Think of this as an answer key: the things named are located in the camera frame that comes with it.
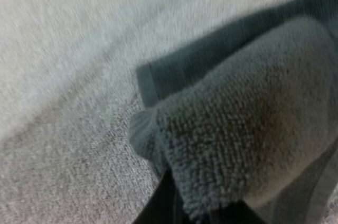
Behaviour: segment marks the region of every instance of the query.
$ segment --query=gray towel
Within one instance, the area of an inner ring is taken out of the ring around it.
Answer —
[[[261,206],[334,143],[337,59],[319,22],[290,21],[137,114],[130,142],[172,169],[191,218],[242,198]]]

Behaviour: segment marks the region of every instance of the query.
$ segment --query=dark object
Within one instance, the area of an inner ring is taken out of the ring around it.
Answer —
[[[159,186],[133,224],[265,224],[243,201],[190,220],[171,172],[165,172]]]

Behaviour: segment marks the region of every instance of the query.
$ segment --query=terry cloth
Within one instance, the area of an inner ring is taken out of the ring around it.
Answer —
[[[325,10],[337,0],[318,1],[241,19],[138,69],[145,105],[164,100],[132,119],[130,141],[158,174],[170,166],[192,218],[240,198],[262,206],[325,151],[332,157],[336,9]],[[311,17],[286,22],[305,8]],[[260,35],[262,15],[273,21]]]

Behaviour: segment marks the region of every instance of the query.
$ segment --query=fabric fold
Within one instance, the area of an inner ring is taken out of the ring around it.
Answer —
[[[309,16],[338,36],[338,0],[292,0],[234,20],[207,36],[137,68],[146,107],[192,86],[238,49],[295,17]]]
[[[136,153],[170,166],[191,218],[263,205],[337,137],[338,60],[326,28],[296,18],[132,119]]]

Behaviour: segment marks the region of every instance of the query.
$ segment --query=gray carpet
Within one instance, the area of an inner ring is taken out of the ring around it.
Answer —
[[[0,0],[0,223],[130,223],[156,184],[136,66],[281,1]]]

